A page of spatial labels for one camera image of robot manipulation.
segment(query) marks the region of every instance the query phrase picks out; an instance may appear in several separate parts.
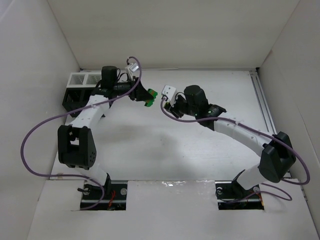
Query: white table surface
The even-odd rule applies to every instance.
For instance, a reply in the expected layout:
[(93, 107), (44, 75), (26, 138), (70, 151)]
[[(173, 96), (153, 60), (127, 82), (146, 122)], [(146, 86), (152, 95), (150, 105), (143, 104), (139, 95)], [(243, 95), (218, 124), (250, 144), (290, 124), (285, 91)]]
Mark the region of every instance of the white table surface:
[[(247, 71), (144, 71), (142, 84), (159, 93), (165, 84), (180, 91), (197, 84), (210, 103), (266, 130)], [(214, 180), (233, 179), (258, 163), (258, 156), (197, 123), (168, 119), (159, 104), (160, 97), (150, 108), (127, 97), (118, 100), (93, 130), (97, 161), (111, 179), (135, 180), (128, 182), (126, 211), (78, 211), (77, 188), (84, 181), (47, 180), (28, 240), (318, 239), (297, 185), (277, 184), (291, 194), (291, 202), (263, 194), (265, 210), (218, 210)], [(52, 173), (78, 172), (56, 159)]]
[[(97, 161), (112, 180), (231, 180), (260, 161), (253, 151), (230, 137), (198, 123), (176, 122), (160, 110), (164, 85), (182, 92), (186, 86), (199, 85), (210, 103), (266, 131), (248, 71), (146, 70), (142, 84), (159, 93), (153, 106), (122, 98), (92, 129)], [(56, 158), (52, 174), (61, 173), (78, 172)]]
[(318, 240), (300, 187), (285, 182), (293, 201), (262, 194), (265, 210), (218, 210), (214, 181), (191, 180), (129, 181), (125, 211), (78, 211), (83, 184), (46, 181), (28, 240)]

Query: white rack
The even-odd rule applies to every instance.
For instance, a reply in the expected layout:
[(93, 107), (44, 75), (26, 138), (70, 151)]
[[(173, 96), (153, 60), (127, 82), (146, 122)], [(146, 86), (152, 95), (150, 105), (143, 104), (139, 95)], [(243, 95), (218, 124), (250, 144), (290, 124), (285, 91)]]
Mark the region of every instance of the white rack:
[(101, 80), (101, 72), (72, 72), (69, 76), (67, 88), (90, 88)]

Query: orange wire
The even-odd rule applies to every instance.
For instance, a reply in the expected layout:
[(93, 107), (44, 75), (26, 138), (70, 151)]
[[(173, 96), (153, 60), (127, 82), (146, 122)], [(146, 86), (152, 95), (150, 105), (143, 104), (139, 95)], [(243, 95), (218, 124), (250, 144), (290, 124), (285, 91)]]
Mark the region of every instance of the orange wire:
[(116, 197), (116, 191), (113, 190), (112, 193), (111, 193), (111, 199), (110, 199), (109, 204), (108, 204), (108, 209), (111, 207), (112, 202), (113, 202), (115, 197)]

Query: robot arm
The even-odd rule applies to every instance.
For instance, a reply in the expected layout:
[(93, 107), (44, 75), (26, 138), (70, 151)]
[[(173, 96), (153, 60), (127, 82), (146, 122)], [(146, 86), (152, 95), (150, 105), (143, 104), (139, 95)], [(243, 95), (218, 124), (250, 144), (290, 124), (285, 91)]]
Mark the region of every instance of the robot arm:
[[(165, 110), (177, 119), (183, 115), (193, 116), (197, 120), (209, 117), (232, 119), (235, 123), (222, 119), (205, 120), (199, 123), (244, 144), (260, 157), (259, 164), (243, 170), (233, 179), (231, 188), (238, 193), (239, 198), (243, 192), (263, 182), (278, 183), (295, 163), (295, 156), (283, 146), (242, 128), (238, 125), (239, 118), (232, 116), (221, 106), (209, 104), (205, 92), (199, 86), (187, 86), (183, 94), (184, 97), (177, 93), (174, 87), (166, 85), (162, 91), (162, 97), (166, 98)], [(274, 137), (292, 146), (285, 133), (279, 132)]]
[[(101, 71), (100, 87), (92, 90), (87, 106), (113, 99), (128, 92), (138, 81), (133, 73), (139, 67), (136, 63), (129, 64), (125, 70), (127, 81), (118, 82), (117, 68), (115, 66), (104, 66)], [(141, 82), (128, 95), (133, 101), (144, 101), (149, 107), (154, 102), (157, 93), (152, 89), (146, 90)], [(92, 135), (92, 129), (97, 125), (100, 118), (111, 108), (109, 105), (101, 104), (82, 110), (81, 113), (69, 125), (61, 125), (58, 129), (58, 159), (60, 163), (69, 168), (75, 168), (82, 175), (90, 177), (104, 186), (105, 191), (110, 191), (110, 176), (101, 168), (96, 161), (97, 150)]]

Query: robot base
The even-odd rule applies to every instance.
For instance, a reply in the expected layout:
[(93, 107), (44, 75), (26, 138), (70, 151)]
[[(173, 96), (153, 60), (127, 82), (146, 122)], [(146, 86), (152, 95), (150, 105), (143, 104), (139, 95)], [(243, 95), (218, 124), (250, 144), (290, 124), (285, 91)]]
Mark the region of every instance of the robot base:
[[(88, 184), (85, 184), (83, 187), (84, 190), (88, 189)], [(127, 205), (127, 191), (128, 191), (128, 182), (127, 181), (111, 181), (109, 194), (105, 194), (103, 200), (100, 203), (89, 209), (89, 211), (96, 210), (106, 210), (106, 211), (123, 211), (126, 210)], [(83, 192), (80, 208), (86, 208), (95, 204), (101, 197), (101, 189), (99, 187), (93, 187), (89, 192)]]
[(242, 199), (254, 192), (254, 188), (258, 188), (256, 185), (249, 190), (243, 190), (242, 196), (234, 192), (232, 189), (232, 181), (216, 181), (215, 182), (215, 195), (217, 198), (219, 210), (264, 210), (264, 204), (262, 198), (259, 195), (253, 195), (243, 201), (233, 202), (237, 199)]

